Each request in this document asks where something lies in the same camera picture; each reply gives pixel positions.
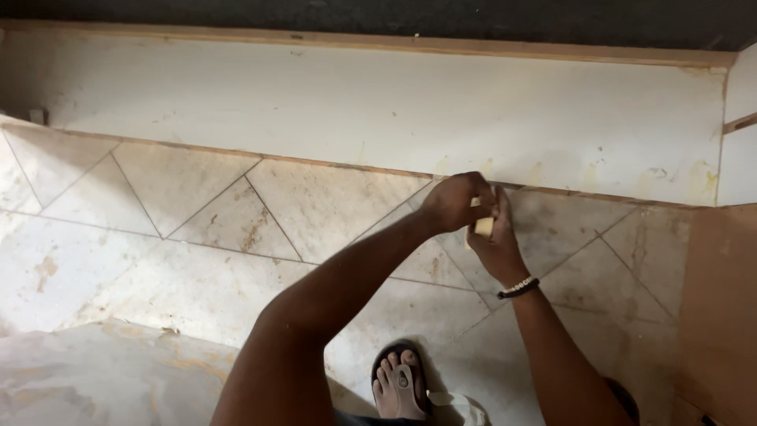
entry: plywood board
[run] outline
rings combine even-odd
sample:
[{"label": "plywood board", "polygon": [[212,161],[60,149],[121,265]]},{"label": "plywood board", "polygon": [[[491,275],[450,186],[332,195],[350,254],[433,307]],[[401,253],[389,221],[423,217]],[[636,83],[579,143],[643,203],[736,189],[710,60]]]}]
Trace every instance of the plywood board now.
[{"label": "plywood board", "polygon": [[0,96],[50,125],[714,205],[720,70],[8,31]]}]

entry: wooden beam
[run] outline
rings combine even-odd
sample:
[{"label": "wooden beam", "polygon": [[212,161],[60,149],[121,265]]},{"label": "wooden beam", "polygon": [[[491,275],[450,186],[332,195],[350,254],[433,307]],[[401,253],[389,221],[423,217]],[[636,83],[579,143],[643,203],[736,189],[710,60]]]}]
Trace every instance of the wooden beam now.
[{"label": "wooden beam", "polygon": [[364,34],[310,33],[243,28],[182,27],[125,23],[66,22],[56,20],[0,20],[6,31],[43,31],[106,36],[148,36],[166,39],[250,42],[309,45],[349,49],[375,49],[399,52],[441,53],[452,55],[537,58],[558,61],[609,62],[671,67],[730,67],[735,52],[710,52],[682,49],[642,49],[594,45],[506,42],[500,40],[439,39]]},{"label": "wooden beam", "polygon": [[743,129],[744,127],[749,127],[753,124],[757,124],[757,112],[754,114],[749,114],[746,117],[741,117],[737,120],[733,120],[730,123],[723,124],[723,134],[727,135],[731,132],[735,132],[736,130]]}]

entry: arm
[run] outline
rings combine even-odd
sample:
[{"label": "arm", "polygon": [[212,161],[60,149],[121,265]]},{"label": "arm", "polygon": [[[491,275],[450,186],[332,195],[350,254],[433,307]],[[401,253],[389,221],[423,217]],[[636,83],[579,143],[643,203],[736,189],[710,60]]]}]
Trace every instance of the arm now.
[{"label": "arm", "polygon": [[[474,196],[481,206],[470,207]],[[341,250],[281,292],[255,322],[211,424],[334,424],[323,368],[326,344],[418,246],[487,217],[493,207],[480,174],[451,177],[418,211]]]},{"label": "arm", "polygon": [[[469,244],[486,270],[505,288],[529,277],[512,229],[509,201],[497,187],[491,241],[469,234]],[[539,406],[547,426],[631,426],[631,419],[602,376],[562,326],[538,288],[512,300],[531,364]]]}]

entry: black bracelet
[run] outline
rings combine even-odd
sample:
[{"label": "black bracelet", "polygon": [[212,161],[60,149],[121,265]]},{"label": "black bracelet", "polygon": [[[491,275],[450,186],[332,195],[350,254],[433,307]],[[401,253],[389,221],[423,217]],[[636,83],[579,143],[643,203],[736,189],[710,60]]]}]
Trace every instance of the black bracelet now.
[{"label": "black bracelet", "polygon": [[528,277],[525,280],[521,281],[514,287],[510,287],[507,290],[500,291],[497,293],[498,299],[509,299],[511,297],[520,296],[523,293],[535,289],[539,285],[539,279],[534,277]]}]

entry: person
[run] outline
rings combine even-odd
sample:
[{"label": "person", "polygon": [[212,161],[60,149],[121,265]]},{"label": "person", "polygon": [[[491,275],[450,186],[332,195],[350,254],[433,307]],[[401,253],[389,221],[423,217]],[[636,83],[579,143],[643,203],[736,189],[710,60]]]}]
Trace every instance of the person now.
[{"label": "person", "polygon": [[[480,205],[471,206],[474,197]],[[429,238],[493,217],[490,239],[469,245],[512,298],[547,426],[631,426],[630,396],[600,376],[568,335],[521,257],[509,200],[477,172],[441,181],[421,207],[332,256],[260,313],[220,395],[212,425],[424,424],[431,421],[417,350],[401,340],[379,353],[372,373],[381,418],[332,408],[326,344],[368,303],[389,274]]]}]

